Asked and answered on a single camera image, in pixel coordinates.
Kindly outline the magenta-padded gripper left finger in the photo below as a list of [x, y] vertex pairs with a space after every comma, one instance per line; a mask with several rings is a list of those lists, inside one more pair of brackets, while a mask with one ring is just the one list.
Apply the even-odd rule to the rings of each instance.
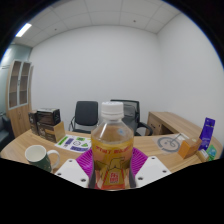
[[68, 180], [84, 188], [95, 187], [95, 171], [92, 150], [89, 149], [77, 159], [68, 159], [55, 173], [65, 180]]

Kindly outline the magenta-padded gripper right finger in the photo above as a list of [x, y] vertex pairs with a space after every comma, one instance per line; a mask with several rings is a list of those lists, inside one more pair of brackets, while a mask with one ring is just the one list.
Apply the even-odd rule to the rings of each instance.
[[131, 188], [146, 186], [170, 174], [169, 169], [156, 156], [148, 157], [139, 149], [133, 149], [129, 174]]

